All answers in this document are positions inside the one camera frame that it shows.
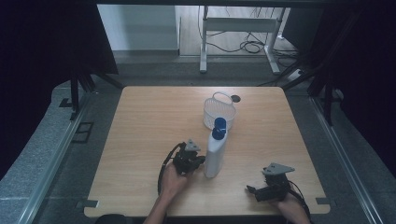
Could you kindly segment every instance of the white bottle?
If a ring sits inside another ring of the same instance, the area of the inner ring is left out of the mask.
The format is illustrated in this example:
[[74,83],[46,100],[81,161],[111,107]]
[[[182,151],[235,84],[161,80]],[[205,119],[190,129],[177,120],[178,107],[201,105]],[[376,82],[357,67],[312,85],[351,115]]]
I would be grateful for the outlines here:
[[226,121],[224,118],[215,119],[215,127],[207,141],[205,159],[205,176],[215,177],[221,170],[223,164],[225,143],[227,141]]

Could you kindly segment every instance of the blue bottle cap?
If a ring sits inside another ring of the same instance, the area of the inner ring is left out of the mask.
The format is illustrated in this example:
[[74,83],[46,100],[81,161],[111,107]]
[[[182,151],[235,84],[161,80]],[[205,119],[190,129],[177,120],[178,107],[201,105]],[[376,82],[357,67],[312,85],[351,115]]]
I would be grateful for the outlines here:
[[224,138],[224,135],[227,133],[227,122],[224,118],[216,118],[215,119],[215,127],[212,131],[212,137],[216,140],[221,140]]

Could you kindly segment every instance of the gray floor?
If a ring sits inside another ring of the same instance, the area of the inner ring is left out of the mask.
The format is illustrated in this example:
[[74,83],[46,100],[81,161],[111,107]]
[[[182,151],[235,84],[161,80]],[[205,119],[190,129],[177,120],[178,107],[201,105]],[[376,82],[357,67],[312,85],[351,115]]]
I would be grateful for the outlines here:
[[[115,79],[125,85],[140,86],[257,86],[275,78],[263,58],[210,58],[208,72],[204,75],[199,73],[198,58],[157,56],[148,60],[148,55],[140,58],[140,61],[134,60],[137,63],[119,58],[120,75]],[[83,209],[78,203],[84,202],[88,197],[121,91],[102,79],[93,77],[96,90],[94,93],[87,93],[90,95],[90,101],[86,115],[82,119],[83,122],[93,123],[92,134],[87,143],[72,143],[68,147],[48,193],[38,209],[34,223],[95,221],[83,215]],[[308,84],[309,81],[287,91],[286,94],[332,206],[329,214],[314,215],[313,220],[316,223],[370,223],[319,122],[312,101],[306,94]],[[64,83],[54,90],[52,104],[46,117],[17,160],[16,166],[1,182],[1,223],[16,222],[31,196],[35,181],[40,177],[35,174],[45,169],[51,151],[56,148],[57,141],[70,122],[71,109],[59,107],[63,98],[69,98],[68,86],[68,83]],[[333,127],[383,218],[383,223],[395,223],[395,178],[346,119],[339,103],[333,104],[332,118]],[[262,223],[262,219],[250,219],[248,223]]]

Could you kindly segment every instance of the forearm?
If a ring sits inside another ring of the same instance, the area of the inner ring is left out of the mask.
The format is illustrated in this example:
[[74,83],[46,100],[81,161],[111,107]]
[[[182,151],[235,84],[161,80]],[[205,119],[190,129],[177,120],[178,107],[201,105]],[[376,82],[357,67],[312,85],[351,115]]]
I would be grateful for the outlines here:
[[167,196],[160,195],[157,198],[157,201],[155,201],[155,204],[152,207],[144,224],[161,224],[161,223],[163,223],[163,218],[165,217],[166,210],[171,202],[172,202],[171,198],[169,198]]

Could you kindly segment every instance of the wire basket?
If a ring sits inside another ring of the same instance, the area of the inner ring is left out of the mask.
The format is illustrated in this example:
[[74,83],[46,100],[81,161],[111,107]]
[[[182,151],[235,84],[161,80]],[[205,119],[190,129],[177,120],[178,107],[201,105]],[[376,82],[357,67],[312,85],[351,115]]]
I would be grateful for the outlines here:
[[[216,94],[223,94],[230,99],[230,103],[223,102],[216,99]],[[233,126],[233,119],[235,118],[236,108],[233,106],[233,99],[230,95],[223,91],[216,91],[213,93],[212,98],[208,98],[204,103],[204,124],[205,126],[213,130],[215,127],[216,118],[224,118],[227,122],[227,130]]]

